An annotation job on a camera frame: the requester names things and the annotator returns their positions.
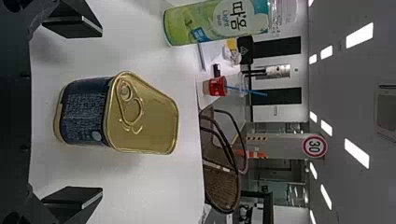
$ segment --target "wicker chair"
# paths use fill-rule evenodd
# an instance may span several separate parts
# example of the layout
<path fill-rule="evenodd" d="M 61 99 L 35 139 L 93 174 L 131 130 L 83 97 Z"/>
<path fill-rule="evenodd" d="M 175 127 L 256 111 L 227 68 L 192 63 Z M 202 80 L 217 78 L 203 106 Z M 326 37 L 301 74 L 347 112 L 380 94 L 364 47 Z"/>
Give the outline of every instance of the wicker chair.
<path fill-rule="evenodd" d="M 215 112 L 231 118 L 242 142 L 244 156 L 234 155 L 230 143 L 214 120 Z M 230 113 L 215 110 L 213 107 L 200 113 L 200 127 L 206 202 L 220 213 L 231 214 L 238 208 L 241 198 L 240 175 L 244 175 L 248 170 L 248 156 L 242 134 Z M 214 138 L 219 140 L 221 147 L 213 144 Z"/>

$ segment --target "gold tin lid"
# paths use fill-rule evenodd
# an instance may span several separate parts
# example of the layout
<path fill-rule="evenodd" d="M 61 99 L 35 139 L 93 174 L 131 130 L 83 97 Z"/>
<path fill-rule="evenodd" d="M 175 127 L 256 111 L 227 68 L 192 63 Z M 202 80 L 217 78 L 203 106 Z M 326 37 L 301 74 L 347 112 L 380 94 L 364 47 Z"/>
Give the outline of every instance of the gold tin lid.
<path fill-rule="evenodd" d="M 171 154 L 177 143 L 177 105 L 137 75 L 122 72 L 110 82 L 104 130 L 118 151 Z"/>

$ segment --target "plastic bottle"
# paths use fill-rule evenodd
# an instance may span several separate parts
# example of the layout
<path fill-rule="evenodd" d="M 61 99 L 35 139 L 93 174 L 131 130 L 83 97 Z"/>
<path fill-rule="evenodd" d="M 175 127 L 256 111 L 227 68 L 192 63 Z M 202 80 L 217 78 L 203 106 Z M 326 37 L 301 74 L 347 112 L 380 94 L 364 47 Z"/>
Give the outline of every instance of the plastic bottle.
<path fill-rule="evenodd" d="M 273 33 L 294 22 L 296 0 L 209 0 L 165 11 L 163 26 L 173 46 L 243 35 Z"/>

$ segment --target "canned meat tin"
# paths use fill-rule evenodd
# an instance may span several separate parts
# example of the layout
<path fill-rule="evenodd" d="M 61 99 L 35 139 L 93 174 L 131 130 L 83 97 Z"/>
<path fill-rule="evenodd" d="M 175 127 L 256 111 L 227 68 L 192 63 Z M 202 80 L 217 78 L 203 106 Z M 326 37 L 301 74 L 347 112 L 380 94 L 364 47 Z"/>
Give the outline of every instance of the canned meat tin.
<path fill-rule="evenodd" d="M 167 155 L 177 143 L 178 110 L 174 100 L 122 72 L 64 87 L 54 131 L 69 145 Z"/>

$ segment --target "speed limit sign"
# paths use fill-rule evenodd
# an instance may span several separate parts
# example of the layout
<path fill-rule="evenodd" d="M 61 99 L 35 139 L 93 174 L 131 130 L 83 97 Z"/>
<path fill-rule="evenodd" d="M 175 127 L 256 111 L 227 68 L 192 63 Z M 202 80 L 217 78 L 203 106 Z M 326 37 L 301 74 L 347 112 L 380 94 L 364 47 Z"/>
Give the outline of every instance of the speed limit sign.
<path fill-rule="evenodd" d="M 323 137 L 315 135 L 305 139 L 303 148 L 308 157 L 322 158 L 327 153 L 328 145 Z"/>

